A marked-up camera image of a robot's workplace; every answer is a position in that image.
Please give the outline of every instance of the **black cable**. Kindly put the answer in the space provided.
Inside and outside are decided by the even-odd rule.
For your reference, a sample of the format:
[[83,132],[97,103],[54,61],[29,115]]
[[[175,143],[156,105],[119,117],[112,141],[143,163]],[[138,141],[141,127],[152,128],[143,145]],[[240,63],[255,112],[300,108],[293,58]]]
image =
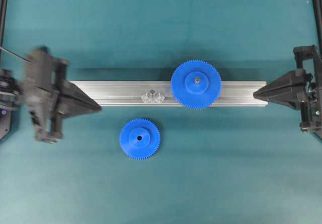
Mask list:
[[312,0],[320,53],[322,52],[322,0]]
[[26,58],[23,58],[22,56],[17,55],[17,54],[15,54],[15,53],[13,53],[12,51],[10,51],[10,50],[8,50],[8,49],[3,48],[2,46],[0,46],[0,50],[2,50],[2,51],[4,51],[4,52],[6,52],[6,53],[8,53],[8,54],[10,54],[10,55],[12,55],[12,56],[14,56],[14,57],[18,58],[18,59],[20,59],[20,60],[22,60],[22,61],[24,61],[24,62],[31,63],[31,61],[30,61],[30,60],[27,60]]

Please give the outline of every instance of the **blue gear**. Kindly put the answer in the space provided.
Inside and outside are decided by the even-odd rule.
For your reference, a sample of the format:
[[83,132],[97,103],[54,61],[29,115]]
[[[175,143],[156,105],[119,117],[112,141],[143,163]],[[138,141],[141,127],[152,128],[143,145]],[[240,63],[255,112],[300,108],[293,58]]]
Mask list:
[[214,103],[221,93],[221,78],[211,64],[189,60],[181,64],[171,78],[175,99],[191,109],[202,109]]
[[160,132],[149,120],[129,121],[120,133],[120,145],[132,159],[143,160],[155,154],[160,144]]

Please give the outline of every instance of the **small blue gear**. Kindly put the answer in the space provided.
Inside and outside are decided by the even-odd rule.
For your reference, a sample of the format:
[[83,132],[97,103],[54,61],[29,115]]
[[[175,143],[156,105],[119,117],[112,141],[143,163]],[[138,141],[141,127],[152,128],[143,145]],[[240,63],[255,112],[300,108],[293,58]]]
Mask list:
[[221,94],[221,78],[211,64],[189,60],[181,64],[171,78],[175,99],[191,109],[209,107]]
[[129,121],[120,133],[120,145],[132,159],[143,160],[155,154],[160,144],[160,132],[149,120],[137,118]]

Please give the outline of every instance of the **gear teeth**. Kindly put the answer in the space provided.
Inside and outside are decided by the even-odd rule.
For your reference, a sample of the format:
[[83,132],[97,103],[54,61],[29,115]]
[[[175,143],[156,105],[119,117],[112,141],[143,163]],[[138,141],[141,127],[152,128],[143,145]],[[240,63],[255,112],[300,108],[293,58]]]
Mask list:
[[[171,89],[173,88],[173,81],[172,81],[173,76],[175,76],[175,75],[177,74],[177,72],[179,72],[179,71],[181,71],[181,70],[182,70],[182,69],[181,69],[181,66],[182,66],[182,65],[184,65],[184,64],[186,64],[186,63],[188,63],[188,62],[191,62],[191,61],[198,61],[198,62],[202,62],[202,63],[205,63],[205,64],[209,65],[210,67],[212,67],[212,68],[215,70],[215,72],[218,74],[218,76],[219,76],[219,80],[220,80],[220,82],[221,82],[221,76],[220,76],[219,72],[217,71],[217,69],[216,69],[212,64],[210,64],[210,63],[208,63],[208,62],[206,62],[206,61],[203,61],[203,60],[192,59],[192,60],[188,60],[188,61],[186,61],[186,62],[184,62],[184,63],[181,63],[181,64],[180,64],[180,65],[175,69],[175,71],[173,72],[172,77],[171,77]],[[210,103],[210,104],[205,104],[205,105],[203,105],[203,106],[198,106],[198,107],[196,107],[196,106],[192,106],[192,105],[190,105],[190,104],[187,104],[187,103],[184,103],[184,102],[180,101],[180,100],[178,99],[178,97],[177,97],[177,93],[176,93],[175,91],[173,91],[173,90],[172,90],[172,94],[173,94],[173,96],[174,96],[174,98],[176,99],[176,101],[177,101],[177,102],[179,102],[179,103],[180,103],[180,104],[182,104],[183,106],[185,106],[185,107],[187,107],[187,108],[189,108],[189,109],[192,109],[192,110],[202,110],[202,109],[204,109],[204,108],[210,107],[214,102],[216,102],[216,101],[217,101],[217,99],[216,99],[214,102],[212,102],[212,103]]]
[[121,130],[121,132],[120,132],[120,134],[119,134],[119,142],[121,142],[121,135],[123,134],[123,132],[124,132],[124,130],[125,130],[125,128],[126,128],[126,126],[127,126],[128,124],[130,124],[131,122],[135,122],[135,121],[139,121],[139,120],[143,120],[143,121],[149,122],[151,125],[153,125],[153,126],[155,127],[155,130],[157,131],[157,146],[156,146],[155,150],[154,150],[152,153],[150,153],[148,156],[146,156],[146,157],[142,157],[142,158],[141,158],[141,157],[133,156],[133,155],[131,155],[130,153],[127,153],[121,144],[120,144],[120,146],[121,146],[122,151],[123,151],[123,152],[124,152],[128,157],[130,157],[131,159],[134,159],[134,160],[145,160],[145,159],[150,158],[152,155],[154,155],[154,154],[158,151],[159,146],[160,146],[160,142],[161,142],[161,135],[160,135],[160,131],[159,131],[158,127],[157,127],[153,122],[151,122],[150,120],[145,119],[145,118],[136,118],[136,119],[133,119],[133,120],[128,121],[128,122],[127,122],[127,123],[122,127],[122,130]]

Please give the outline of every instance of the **aluminum rail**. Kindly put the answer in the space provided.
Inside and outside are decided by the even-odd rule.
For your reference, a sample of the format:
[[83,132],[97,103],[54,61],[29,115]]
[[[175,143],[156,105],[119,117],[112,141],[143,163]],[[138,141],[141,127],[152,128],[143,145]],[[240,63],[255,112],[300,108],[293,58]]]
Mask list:
[[[164,81],[73,81],[101,106],[171,106],[179,107],[171,92],[170,82]],[[266,85],[256,81],[223,81],[219,99],[212,107],[265,107],[253,92]]]

